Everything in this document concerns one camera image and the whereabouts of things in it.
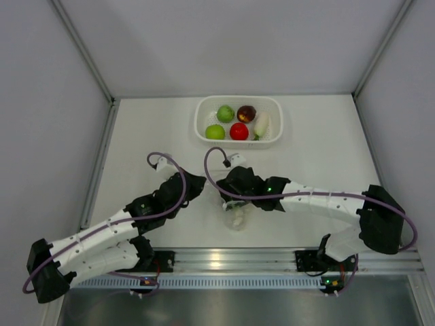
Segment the red fake tomato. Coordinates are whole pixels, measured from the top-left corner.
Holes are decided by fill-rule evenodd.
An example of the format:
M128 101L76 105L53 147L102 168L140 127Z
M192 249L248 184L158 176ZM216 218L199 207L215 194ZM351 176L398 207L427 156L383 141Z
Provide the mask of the red fake tomato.
M235 123L230 127L230 138L234 141L246 141L249 138L249 129L244 123Z

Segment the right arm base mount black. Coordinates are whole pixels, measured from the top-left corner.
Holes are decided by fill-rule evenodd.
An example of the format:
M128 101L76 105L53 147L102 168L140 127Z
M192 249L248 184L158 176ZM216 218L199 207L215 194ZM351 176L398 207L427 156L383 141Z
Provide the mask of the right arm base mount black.
M336 262L317 250L295 251L296 269L298 272L321 274L329 271Z

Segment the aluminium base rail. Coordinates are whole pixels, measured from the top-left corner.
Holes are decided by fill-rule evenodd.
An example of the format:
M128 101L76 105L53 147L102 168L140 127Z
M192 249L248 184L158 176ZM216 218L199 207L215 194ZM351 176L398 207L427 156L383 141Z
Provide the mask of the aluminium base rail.
M164 265L179 273L297 273L297 248L157 248L172 252ZM420 274L423 263L415 249L396 255L359 254L358 271L366 274Z

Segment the aluminium frame post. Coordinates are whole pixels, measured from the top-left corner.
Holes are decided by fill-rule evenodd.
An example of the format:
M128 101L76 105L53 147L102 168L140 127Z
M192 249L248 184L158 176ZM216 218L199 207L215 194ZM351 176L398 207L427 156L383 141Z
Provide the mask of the aluminium frame post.
M386 53L390 43L393 41L393 38L397 34L402 23L408 16L408 13L411 11L415 3L415 0L405 0L400 2L400 6L394 15L394 18L388 24L386 31L384 32L379 44L376 46L374 52L372 53L368 64L364 68L363 73L352 92L353 100L356 100L361 94L362 90L368 83L370 76L374 73L375 68Z
M90 105L88 108L81 107L83 114L80 116L77 131L83 137L80 149L87 151L87 156L82 156L82 158L84 159L84 166L88 169L80 175L84 182L77 193L77 202L73 204L75 211L71 211L70 215L65 217L66 229L64 235L68 236L86 229L90 225L109 139L118 114L118 103L111 95L94 58L67 8L64 6L64 2L51 1L50 5L80 56L82 66L86 68L87 75L92 80L92 85L98 90L94 95L99 98L98 105Z

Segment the white perforated plastic basket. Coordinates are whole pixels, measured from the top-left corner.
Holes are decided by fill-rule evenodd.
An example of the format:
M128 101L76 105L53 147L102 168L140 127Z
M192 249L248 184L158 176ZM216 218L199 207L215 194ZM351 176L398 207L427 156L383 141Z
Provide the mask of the white perforated plastic basket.
M243 105L250 105L256 109L257 114L267 113L269 122L267 129L259 140L254 140L255 122L247 125L249 137L247 140L233 140L230 137L230 127L238 122L233 119L231 123L221 123L217 119L218 109L229 105L236 110ZM208 139L206 129L210 125L219 124L225 130L222 140ZM203 98L196 106L194 114L194 131L196 136L208 146L220 146L225 149L267 149L274 145L283 134L283 112L281 105L273 98L267 96L242 95L216 95Z

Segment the green fake fruit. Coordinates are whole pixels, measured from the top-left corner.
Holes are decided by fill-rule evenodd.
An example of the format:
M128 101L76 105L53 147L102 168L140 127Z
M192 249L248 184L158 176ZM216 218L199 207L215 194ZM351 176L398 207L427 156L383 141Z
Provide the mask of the green fake fruit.
M219 124L210 125L205 130L205 138L211 140L224 140L226 132Z

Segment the white fake food piece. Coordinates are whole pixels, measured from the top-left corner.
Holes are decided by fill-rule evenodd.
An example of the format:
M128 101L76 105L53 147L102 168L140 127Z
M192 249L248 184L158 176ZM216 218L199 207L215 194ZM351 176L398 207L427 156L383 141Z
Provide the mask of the white fake food piece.
M261 112L258 117L256 124L254 126L254 140L259 141L268 129L270 117L267 112Z

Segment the dark brown fake fruit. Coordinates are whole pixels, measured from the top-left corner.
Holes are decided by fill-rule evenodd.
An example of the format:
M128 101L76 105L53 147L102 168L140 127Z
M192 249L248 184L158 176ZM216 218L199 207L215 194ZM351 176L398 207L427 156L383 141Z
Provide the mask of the dark brown fake fruit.
M243 105L237 110L238 121L248 124L256 117L256 109L251 105Z

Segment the clear zip top bag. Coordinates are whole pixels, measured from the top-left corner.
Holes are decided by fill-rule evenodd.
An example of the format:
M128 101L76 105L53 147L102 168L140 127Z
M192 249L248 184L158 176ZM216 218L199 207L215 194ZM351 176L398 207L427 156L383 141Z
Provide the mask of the clear zip top bag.
M254 209L251 203L241 200L226 202L210 181L205 182L203 195L206 198L207 206L211 209L211 215L229 230L240 232L246 227Z

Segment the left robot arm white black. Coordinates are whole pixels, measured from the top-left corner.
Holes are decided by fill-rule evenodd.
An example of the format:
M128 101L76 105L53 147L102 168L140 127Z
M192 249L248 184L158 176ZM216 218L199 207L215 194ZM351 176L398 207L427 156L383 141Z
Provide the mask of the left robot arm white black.
M40 304L62 297L77 284L117 271L146 271L154 251L145 233L161 228L200 196L206 178L175 173L153 193L135 198L107 220L53 242L31 245L27 270Z

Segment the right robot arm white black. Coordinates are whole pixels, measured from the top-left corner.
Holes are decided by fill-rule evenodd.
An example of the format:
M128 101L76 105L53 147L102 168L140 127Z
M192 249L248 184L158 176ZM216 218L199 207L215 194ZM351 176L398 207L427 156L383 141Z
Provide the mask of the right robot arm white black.
M333 193L284 177L262 179L252 168L237 166L216 183L222 200L252 204L263 211L308 213L347 223L322 237L315 251L297 253L300 272L326 272L368 250L385 255L400 251L404 211L381 186L361 193Z

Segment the left aluminium frame post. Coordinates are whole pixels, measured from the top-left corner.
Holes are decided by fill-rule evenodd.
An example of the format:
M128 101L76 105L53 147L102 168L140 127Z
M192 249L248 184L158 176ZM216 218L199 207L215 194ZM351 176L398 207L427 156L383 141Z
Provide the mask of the left aluminium frame post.
M67 8L64 6L64 2L51 1L50 5L80 56L82 66L86 68L87 75L92 80L92 85L98 90L94 95L99 98L98 105L90 105L88 108L81 107L83 114L80 116L77 131L83 137L80 149L87 151L87 156L82 156L82 158L84 159L84 166L88 169L80 175L84 182L77 193L77 202L73 204L75 211L71 211L70 215L65 217L66 229L64 235L68 236L86 229L90 225L109 139L118 114L118 103L111 95L94 58Z

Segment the rough green fake lime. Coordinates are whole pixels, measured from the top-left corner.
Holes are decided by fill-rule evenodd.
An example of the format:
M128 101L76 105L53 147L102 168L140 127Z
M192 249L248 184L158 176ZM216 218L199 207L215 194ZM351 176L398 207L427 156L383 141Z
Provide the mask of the rough green fake lime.
M222 105L216 113L217 119L222 123L230 123L233 121L234 115L234 109L229 105Z

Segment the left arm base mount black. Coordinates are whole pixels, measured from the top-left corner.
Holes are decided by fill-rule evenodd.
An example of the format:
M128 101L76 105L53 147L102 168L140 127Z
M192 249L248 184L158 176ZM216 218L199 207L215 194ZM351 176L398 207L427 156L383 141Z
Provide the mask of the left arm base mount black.
M137 265L133 268L133 270L136 272L147 273L172 273L174 261L174 251L157 250L153 253L145 254L144 257L140 257Z

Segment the right aluminium frame post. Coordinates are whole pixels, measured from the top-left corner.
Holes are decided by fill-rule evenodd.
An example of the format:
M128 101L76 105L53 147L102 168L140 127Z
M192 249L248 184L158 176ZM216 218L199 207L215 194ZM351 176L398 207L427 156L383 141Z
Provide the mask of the right aluminium frame post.
M393 41L393 38L397 34L402 23L408 16L408 13L411 11L415 3L415 0L405 0L400 2L400 6L394 15L394 18L388 24L386 31L384 32L379 44L376 46L374 52L372 53L368 64L364 68L363 73L352 92L353 100L356 100L361 94L362 90L368 83L370 76L374 73L375 68L386 53L390 43Z

